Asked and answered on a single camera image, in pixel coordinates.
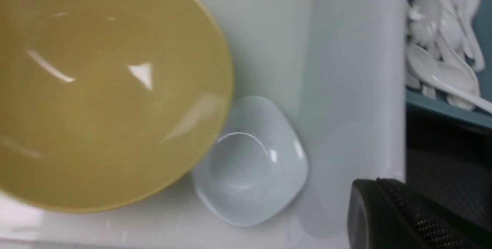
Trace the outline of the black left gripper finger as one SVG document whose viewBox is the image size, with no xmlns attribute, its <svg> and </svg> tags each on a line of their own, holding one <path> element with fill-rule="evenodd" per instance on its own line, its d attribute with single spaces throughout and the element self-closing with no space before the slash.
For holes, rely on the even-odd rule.
<svg viewBox="0 0 492 249">
<path fill-rule="evenodd" d="M 490 249 L 487 231 L 397 179 L 356 179 L 347 215 L 350 249 Z"/>
</svg>

